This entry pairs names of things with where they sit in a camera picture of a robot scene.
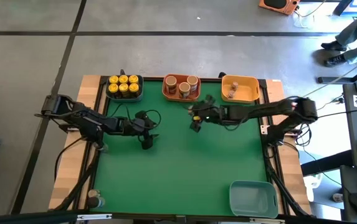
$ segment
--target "black shoe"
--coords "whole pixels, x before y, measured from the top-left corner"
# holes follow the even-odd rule
[[[342,46],[339,44],[337,40],[333,41],[332,43],[323,43],[321,47],[325,50],[338,50],[338,51],[346,51],[347,47]]]
[[[347,60],[345,59],[345,55],[341,54],[341,55],[337,55],[335,57],[332,58],[328,58],[326,60],[323,61],[323,64],[326,67],[333,67],[336,65],[341,65],[342,63],[347,62]]]

